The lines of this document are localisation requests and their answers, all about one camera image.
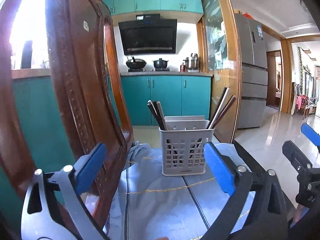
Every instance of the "blue rubber pad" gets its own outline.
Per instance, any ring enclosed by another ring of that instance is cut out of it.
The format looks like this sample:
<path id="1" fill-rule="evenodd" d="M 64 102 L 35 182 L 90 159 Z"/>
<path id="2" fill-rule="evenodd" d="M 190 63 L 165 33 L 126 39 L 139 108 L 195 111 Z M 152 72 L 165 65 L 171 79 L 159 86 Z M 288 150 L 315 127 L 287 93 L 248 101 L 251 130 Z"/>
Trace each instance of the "blue rubber pad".
<path id="1" fill-rule="evenodd" d="M 75 191 L 78 195 L 87 192 L 90 189 L 93 180 L 96 178 L 99 170 L 101 169 L 106 156 L 106 145 L 103 143 L 98 143 L 88 155 L 83 155 L 77 160 L 73 167 L 76 170 Z"/>
<path id="2" fill-rule="evenodd" d="M 304 123 L 301 132 L 315 145 L 320 146 L 320 135 L 317 134 L 309 125 Z"/>
<path id="3" fill-rule="evenodd" d="M 221 190 L 229 196 L 233 195 L 236 190 L 234 175 L 219 156 L 218 150 L 210 143 L 204 145 L 204 158 Z"/>

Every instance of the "range hood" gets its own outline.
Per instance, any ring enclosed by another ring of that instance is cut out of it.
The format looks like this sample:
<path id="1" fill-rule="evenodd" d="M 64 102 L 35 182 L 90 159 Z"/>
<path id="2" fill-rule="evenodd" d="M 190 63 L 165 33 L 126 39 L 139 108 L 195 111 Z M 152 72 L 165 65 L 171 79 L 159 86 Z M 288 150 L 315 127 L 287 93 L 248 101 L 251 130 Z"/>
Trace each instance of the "range hood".
<path id="1" fill-rule="evenodd" d="M 137 15 L 136 21 L 119 22 L 119 29 L 125 55 L 176 53 L 177 19 Z"/>

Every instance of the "metal screw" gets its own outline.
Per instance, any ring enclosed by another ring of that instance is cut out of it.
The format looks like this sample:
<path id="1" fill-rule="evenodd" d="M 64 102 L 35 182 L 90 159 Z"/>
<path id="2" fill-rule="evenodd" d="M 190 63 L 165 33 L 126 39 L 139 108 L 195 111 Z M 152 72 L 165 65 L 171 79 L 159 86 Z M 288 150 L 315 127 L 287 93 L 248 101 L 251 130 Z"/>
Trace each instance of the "metal screw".
<path id="1" fill-rule="evenodd" d="M 276 172 L 274 170 L 268 170 L 270 176 L 275 176 Z"/>
<path id="2" fill-rule="evenodd" d="M 238 171 L 239 172 L 246 172 L 247 168 L 241 165 L 241 166 L 238 167 Z"/>
<path id="3" fill-rule="evenodd" d="M 40 175 L 42 173 L 42 170 L 41 169 L 37 169 L 36 171 L 35 171 L 35 175 Z"/>
<path id="4" fill-rule="evenodd" d="M 63 167 L 64 172 L 70 172 L 70 171 L 72 171 L 72 169 L 73 169 L 72 165 L 66 165 Z"/>

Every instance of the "glossy floor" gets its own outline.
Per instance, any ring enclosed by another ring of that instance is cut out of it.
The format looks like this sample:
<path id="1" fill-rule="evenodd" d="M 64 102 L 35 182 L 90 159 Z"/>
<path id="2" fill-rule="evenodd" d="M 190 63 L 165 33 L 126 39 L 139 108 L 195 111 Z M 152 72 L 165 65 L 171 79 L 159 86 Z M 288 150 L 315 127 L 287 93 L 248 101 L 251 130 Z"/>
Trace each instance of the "glossy floor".
<path id="1" fill-rule="evenodd" d="M 266 106 L 261 128 L 238 130 L 235 136 L 235 139 L 265 170 L 276 171 L 283 191 L 295 206 L 297 206 L 295 196 L 299 191 L 298 173 L 282 154 L 283 143 L 288 140 L 293 141 L 309 158 L 313 167 L 320 166 L 317 147 L 300 131 L 304 122 L 320 133 L 320 118 L 314 114 L 303 120 L 301 115 L 291 116 Z M 158 127 L 135 126 L 133 133 L 135 140 L 140 143 L 149 143 L 153 148 L 161 147 Z"/>

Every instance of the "refrigerator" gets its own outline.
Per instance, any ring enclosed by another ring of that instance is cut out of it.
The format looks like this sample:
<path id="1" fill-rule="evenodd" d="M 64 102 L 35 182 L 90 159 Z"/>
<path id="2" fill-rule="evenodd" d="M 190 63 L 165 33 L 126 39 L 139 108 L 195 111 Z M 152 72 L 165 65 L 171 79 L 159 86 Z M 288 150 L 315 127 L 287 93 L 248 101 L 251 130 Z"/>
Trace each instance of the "refrigerator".
<path id="1" fill-rule="evenodd" d="M 242 94 L 238 129 L 260 127 L 267 98 L 267 48 L 261 23 L 235 14 L 242 56 Z"/>

